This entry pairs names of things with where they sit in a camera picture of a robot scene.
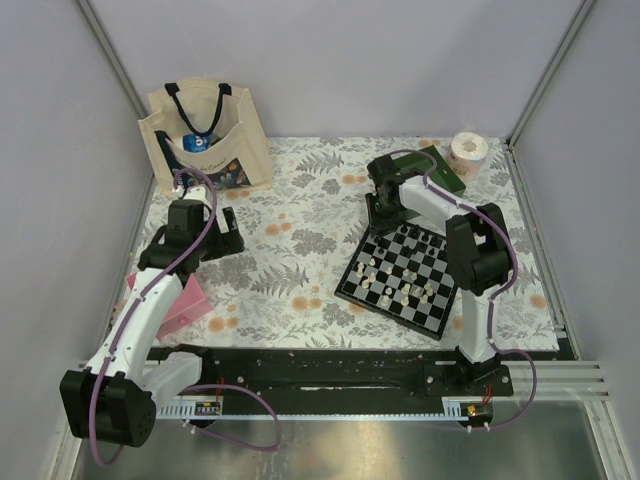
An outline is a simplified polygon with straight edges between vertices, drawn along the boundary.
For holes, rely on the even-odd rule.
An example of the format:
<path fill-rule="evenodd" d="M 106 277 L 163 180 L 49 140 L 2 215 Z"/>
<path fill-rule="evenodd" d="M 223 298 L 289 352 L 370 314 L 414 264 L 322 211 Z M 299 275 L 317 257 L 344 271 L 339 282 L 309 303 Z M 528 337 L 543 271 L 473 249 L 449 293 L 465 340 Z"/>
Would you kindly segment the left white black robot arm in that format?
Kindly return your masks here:
<path fill-rule="evenodd" d="M 188 188 L 170 204 L 109 335 L 83 369 L 67 371 L 60 382 L 74 437 L 139 447 L 157 412 L 182 390 L 205 395 L 216 386 L 215 368 L 192 353 L 172 353 L 160 366 L 144 369 L 165 317 L 200 264 L 244 249 L 232 208 L 223 211 L 226 232 L 215 212 L 215 195 L 205 185 Z"/>

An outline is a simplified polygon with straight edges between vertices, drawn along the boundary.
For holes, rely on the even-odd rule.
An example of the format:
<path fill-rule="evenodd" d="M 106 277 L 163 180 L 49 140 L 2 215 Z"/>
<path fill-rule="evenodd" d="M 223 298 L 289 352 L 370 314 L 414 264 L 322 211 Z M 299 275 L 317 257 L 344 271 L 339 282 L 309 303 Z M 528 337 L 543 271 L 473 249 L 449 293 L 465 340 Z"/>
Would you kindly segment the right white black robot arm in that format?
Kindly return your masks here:
<path fill-rule="evenodd" d="M 486 389 L 500 367 L 503 352 L 497 347 L 493 315 L 496 298 L 508 290 L 518 274 L 517 256 L 507 234 L 501 209 L 488 203 L 472 207 L 431 180 L 435 157 L 424 172 L 402 169 L 391 154 L 367 165 L 375 192 L 366 196 L 370 231 L 385 235 L 412 211 L 427 218 L 446 234 L 448 272 L 462 290 L 464 328 L 456 347 L 455 383 L 464 394 Z"/>

